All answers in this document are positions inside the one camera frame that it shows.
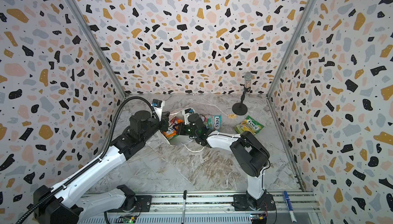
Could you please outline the teal Fox's candy packet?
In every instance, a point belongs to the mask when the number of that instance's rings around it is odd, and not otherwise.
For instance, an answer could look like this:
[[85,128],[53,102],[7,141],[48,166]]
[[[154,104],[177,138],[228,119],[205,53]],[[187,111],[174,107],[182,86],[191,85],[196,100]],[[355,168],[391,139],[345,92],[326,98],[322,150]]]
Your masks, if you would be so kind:
[[221,128],[221,122],[222,122],[222,117],[221,115],[202,115],[201,116],[204,124],[209,128],[213,130],[219,131]]

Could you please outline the orange snack packet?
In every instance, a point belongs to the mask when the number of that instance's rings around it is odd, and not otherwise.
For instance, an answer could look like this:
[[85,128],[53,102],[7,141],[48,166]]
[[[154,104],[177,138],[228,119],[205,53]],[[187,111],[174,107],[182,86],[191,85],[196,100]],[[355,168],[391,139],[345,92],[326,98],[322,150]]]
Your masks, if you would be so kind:
[[162,132],[162,134],[165,136],[165,138],[170,141],[171,139],[175,138],[178,136],[176,128],[178,127],[178,124],[183,123],[182,119],[179,119],[177,117],[174,117],[170,122],[168,126],[168,130],[166,132]]

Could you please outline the white paper bag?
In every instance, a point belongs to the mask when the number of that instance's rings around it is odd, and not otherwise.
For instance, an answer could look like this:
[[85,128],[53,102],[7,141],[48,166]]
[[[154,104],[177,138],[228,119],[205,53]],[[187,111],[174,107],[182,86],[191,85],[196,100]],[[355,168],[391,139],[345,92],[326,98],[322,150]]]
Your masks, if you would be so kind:
[[[177,117],[177,118],[183,120],[183,116],[182,116],[182,114],[181,114],[181,111],[183,111],[184,109],[186,109],[186,108],[180,108],[180,109],[177,109],[177,110],[175,110],[175,111],[170,112],[169,121],[171,121],[174,117]],[[181,124],[178,124],[178,127],[176,128],[176,131],[177,131],[178,136],[175,137],[175,138],[173,138],[173,139],[171,139],[170,141],[168,141],[168,140],[165,138],[165,136],[162,134],[162,132],[160,132],[160,131],[158,132],[158,136],[159,136],[160,138],[164,139],[164,142],[170,144],[171,146],[181,146],[181,147],[185,147],[188,151],[190,151],[190,152],[192,152],[192,153],[202,152],[202,151],[204,150],[204,147],[201,147],[201,149],[199,149],[199,150],[191,150],[191,149],[189,148],[190,144],[191,144],[192,142],[195,142],[194,139],[189,138],[189,136],[182,136],[182,135],[179,135],[179,130],[180,130],[180,125],[181,125]]]

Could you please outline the green yellow Fox's candy packet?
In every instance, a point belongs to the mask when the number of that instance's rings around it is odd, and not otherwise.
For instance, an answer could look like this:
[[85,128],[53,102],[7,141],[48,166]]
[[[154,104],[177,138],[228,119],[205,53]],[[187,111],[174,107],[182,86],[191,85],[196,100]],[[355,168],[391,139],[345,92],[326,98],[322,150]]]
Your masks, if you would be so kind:
[[262,129],[264,129],[264,125],[256,121],[251,116],[247,116],[240,124],[236,125],[234,130],[238,134],[242,134],[243,132],[250,132],[253,135],[258,134]]

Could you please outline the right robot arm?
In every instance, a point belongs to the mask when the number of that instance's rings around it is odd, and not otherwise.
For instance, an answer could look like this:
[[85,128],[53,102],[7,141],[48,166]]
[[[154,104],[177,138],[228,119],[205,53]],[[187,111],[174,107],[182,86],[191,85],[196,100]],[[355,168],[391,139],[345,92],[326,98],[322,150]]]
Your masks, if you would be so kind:
[[242,134],[227,134],[208,128],[197,113],[188,116],[186,123],[174,125],[178,135],[189,136],[199,145],[220,148],[232,152],[241,169],[247,174],[248,187],[245,194],[247,204],[238,209],[260,210],[267,193],[264,187],[265,170],[270,165],[270,154],[260,141],[249,131]]

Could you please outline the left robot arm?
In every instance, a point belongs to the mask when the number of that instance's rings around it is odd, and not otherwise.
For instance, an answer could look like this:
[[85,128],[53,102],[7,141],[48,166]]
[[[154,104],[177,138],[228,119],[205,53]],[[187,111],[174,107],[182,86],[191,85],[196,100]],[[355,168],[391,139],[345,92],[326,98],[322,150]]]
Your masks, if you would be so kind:
[[40,224],[77,224],[87,218],[109,210],[135,211],[141,209],[135,192],[126,185],[95,196],[83,195],[106,174],[123,164],[155,133],[169,126],[168,111],[161,119],[151,117],[146,110],[136,112],[124,133],[114,139],[103,158],[96,157],[71,177],[49,188],[42,186],[33,194],[34,203],[43,203],[34,211]]

